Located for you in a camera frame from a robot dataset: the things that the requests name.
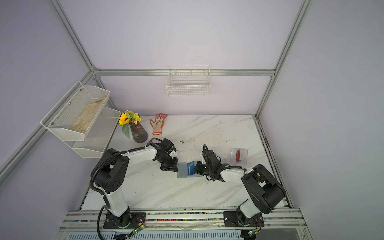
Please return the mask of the dark glass vase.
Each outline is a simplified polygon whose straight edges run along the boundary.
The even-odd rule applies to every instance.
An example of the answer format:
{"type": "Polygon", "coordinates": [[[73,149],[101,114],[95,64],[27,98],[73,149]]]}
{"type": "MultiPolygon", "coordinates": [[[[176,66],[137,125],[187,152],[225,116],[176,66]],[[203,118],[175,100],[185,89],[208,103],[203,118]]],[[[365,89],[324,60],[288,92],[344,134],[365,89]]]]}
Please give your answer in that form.
{"type": "Polygon", "coordinates": [[[144,143],[148,139],[148,133],[140,122],[129,123],[133,139],[136,143],[144,143]]]}

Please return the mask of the red credit card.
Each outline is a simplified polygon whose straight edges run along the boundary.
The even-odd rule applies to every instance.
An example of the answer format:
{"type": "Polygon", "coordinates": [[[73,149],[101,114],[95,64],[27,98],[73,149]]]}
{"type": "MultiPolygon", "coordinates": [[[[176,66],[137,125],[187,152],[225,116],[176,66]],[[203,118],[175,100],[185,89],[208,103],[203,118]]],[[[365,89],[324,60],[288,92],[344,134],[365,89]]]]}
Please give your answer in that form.
{"type": "Polygon", "coordinates": [[[237,150],[236,152],[236,163],[239,163],[241,161],[241,152],[241,149],[237,150]]]}

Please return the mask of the clear acrylic card box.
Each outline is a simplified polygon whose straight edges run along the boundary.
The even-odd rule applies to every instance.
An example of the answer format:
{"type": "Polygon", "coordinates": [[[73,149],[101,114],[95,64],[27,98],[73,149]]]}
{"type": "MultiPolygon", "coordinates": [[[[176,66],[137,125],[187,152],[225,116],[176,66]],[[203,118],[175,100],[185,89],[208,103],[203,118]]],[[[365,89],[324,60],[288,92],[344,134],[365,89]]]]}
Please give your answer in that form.
{"type": "Polygon", "coordinates": [[[240,148],[230,148],[227,154],[226,163],[230,165],[244,166],[248,163],[248,150],[240,148]]]}

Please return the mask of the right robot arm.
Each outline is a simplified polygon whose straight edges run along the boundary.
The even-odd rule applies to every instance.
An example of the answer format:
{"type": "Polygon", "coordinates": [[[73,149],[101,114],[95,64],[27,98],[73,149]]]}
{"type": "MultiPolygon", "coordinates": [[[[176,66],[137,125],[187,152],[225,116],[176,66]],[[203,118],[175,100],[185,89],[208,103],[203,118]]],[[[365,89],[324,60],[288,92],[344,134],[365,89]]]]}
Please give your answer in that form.
{"type": "Polygon", "coordinates": [[[208,181],[243,185],[249,195],[236,211],[224,213],[227,227],[231,225],[262,227],[264,225],[262,214],[269,214],[286,197],[284,187],[264,165],[258,164],[247,172],[241,166],[223,164],[206,145],[203,145],[202,156],[204,161],[198,161],[194,166],[196,174],[205,176],[208,181]]]}

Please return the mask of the white mesh upper shelf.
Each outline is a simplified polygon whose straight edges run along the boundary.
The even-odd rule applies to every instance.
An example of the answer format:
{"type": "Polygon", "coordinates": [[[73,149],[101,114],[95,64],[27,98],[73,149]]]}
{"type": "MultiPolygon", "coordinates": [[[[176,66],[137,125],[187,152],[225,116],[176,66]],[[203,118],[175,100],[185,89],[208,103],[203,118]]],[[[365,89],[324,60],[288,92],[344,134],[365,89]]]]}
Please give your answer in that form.
{"type": "Polygon", "coordinates": [[[101,111],[106,106],[109,98],[110,91],[96,86],[83,85],[78,81],[71,87],[67,94],[61,98],[61,101],[46,114],[41,120],[41,125],[63,142],[84,141],[101,111]],[[82,134],[70,130],[71,125],[81,114],[85,105],[93,99],[103,97],[106,97],[106,99],[101,104],[86,133],[82,134]]]}

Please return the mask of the aluminium front rail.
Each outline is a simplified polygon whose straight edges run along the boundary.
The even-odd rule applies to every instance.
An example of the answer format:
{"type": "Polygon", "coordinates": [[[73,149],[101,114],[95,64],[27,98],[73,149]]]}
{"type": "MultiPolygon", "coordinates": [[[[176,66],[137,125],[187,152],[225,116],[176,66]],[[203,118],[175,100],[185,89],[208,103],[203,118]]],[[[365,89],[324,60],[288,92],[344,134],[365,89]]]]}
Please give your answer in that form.
{"type": "MultiPolygon", "coordinates": [[[[225,229],[226,223],[235,220],[224,216],[225,210],[191,211],[147,211],[145,230],[218,230],[225,229]]],[[[99,211],[68,212],[61,224],[60,232],[95,231],[99,211]]],[[[307,229],[308,226],[300,209],[277,209],[268,215],[263,214],[256,221],[262,229],[307,229]]]]}

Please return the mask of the beige cloth in shelf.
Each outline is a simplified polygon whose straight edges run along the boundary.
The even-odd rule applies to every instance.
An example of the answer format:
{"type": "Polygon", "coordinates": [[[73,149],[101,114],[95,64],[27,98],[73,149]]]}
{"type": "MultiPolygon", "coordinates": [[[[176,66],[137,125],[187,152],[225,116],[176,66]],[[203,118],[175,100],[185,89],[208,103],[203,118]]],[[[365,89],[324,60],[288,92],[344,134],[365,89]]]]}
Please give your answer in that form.
{"type": "Polygon", "coordinates": [[[106,97],[93,99],[86,104],[81,114],[71,125],[70,130],[85,134],[105,99],[106,97]]]}

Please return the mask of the white mesh shelf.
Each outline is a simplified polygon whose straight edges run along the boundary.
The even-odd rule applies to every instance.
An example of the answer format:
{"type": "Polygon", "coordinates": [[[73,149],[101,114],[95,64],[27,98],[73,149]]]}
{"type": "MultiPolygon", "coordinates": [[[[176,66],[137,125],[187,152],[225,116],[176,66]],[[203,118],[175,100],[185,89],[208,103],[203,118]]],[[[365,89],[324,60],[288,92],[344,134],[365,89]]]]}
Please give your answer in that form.
{"type": "Polygon", "coordinates": [[[67,94],[61,98],[61,101],[46,114],[41,120],[41,125],[63,142],[84,141],[101,111],[106,106],[109,98],[110,91],[96,86],[83,85],[78,81],[71,87],[67,94]],[[101,104],[86,133],[82,134],[70,130],[71,125],[81,114],[85,105],[93,99],[103,97],[106,97],[106,99],[101,104]]]}
{"type": "Polygon", "coordinates": [[[71,149],[83,159],[99,159],[107,149],[118,124],[120,111],[104,107],[84,141],[71,149]]]}

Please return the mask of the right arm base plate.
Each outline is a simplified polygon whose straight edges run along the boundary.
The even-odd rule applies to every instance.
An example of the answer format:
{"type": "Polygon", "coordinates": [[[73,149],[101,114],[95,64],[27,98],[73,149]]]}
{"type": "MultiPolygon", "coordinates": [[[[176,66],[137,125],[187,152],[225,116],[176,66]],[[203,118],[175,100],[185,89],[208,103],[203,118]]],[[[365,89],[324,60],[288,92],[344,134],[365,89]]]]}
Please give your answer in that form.
{"type": "Polygon", "coordinates": [[[226,228],[229,227],[264,227],[264,218],[262,213],[259,212],[253,217],[246,217],[241,211],[224,211],[224,224],[226,228]]]}

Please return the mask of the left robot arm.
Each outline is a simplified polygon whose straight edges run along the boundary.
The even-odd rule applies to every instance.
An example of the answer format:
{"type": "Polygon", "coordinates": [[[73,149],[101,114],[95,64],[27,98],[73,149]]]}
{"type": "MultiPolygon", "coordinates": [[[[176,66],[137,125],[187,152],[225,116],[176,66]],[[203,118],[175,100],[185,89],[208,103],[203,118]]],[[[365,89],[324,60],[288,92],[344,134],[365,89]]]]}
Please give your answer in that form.
{"type": "Polygon", "coordinates": [[[177,172],[178,158],[175,145],[168,139],[152,138],[145,146],[125,151],[108,149],[91,172],[90,189],[101,194],[107,219],[118,228],[134,222],[125,201],[122,185],[130,164],[157,161],[164,172],[177,172]]]}

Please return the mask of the white mesh lower shelf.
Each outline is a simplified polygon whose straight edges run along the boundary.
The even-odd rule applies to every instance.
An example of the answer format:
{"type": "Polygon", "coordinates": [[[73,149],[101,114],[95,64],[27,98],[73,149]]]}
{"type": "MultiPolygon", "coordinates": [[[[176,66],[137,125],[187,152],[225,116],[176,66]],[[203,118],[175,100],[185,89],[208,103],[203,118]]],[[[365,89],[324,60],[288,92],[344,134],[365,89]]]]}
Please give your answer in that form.
{"type": "Polygon", "coordinates": [[[104,107],[84,141],[71,149],[83,159],[99,159],[107,149],[118,124],[120,111],[104,107]]]}

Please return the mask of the green card holder wallet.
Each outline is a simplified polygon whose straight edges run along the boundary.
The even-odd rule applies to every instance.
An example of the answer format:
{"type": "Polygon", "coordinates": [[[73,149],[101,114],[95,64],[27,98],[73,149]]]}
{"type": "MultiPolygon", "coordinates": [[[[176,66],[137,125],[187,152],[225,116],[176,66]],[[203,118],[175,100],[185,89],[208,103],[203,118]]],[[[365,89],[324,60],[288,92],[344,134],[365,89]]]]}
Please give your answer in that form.
{"type": "Polygon", "coordinates": [[[187,163],[178,163],[178,172],[177,172],[178,179],[197,178],[197,177],[202,177],[202,176],[198,174],[194,174],[191,177],[187,177],[187,163]]]}

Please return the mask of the yellow sunflower bouquet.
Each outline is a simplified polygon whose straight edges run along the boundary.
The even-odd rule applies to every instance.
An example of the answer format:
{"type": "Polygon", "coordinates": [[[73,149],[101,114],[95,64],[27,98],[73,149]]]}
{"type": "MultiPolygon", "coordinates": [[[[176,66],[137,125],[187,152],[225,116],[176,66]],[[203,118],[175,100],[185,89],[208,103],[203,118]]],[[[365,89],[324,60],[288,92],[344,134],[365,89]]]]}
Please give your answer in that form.
{"type": "Polygon", "coordinates": [[[132,111],[127,110],[124,113],[121,113],[118,123],[120,126],[124,126],[130,123],[138,124],[141,121],[142,119],[140,118],[138,113],[134,113],[132,111]]]}

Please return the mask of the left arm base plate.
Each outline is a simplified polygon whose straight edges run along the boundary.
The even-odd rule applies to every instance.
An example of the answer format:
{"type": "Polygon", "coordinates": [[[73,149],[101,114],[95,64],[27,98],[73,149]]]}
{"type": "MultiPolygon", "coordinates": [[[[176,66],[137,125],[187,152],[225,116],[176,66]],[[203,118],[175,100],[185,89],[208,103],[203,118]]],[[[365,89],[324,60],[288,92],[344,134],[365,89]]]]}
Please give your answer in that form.
{"type": "Polygon", "coordinates": [[[107,212],[104,229],[136,229],[144,224],[147,214],[144,212],[123,214],[120,217],[107,212]]]}

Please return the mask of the blue credit card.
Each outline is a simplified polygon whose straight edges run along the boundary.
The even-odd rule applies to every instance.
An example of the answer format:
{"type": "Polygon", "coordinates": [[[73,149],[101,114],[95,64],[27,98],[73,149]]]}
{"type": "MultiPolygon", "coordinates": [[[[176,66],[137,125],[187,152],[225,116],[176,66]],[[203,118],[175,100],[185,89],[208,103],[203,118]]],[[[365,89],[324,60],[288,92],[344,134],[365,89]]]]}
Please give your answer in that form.
{"type": "Polygon", "coordinates": [[[196,165],[195,162],[187,163],[187,177],[191,177],[195,174],[195,171],[194,171],[195,165],[196,165]]]}

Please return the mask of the orange work glove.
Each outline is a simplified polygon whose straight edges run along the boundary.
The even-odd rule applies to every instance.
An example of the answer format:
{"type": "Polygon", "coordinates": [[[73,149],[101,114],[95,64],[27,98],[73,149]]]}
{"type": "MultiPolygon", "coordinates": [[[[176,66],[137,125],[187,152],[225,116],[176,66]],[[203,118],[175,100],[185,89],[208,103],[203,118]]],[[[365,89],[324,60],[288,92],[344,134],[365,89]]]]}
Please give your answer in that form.
{"type": "Polygon", "coordinates": [[[158,136],[163,133],[163,126],[165,123],[165,119],[168,117],[168,115],[159,113],[156,114],[154,120],[150,120],[151,127],[153,128],[153,135],[158,136]]]}

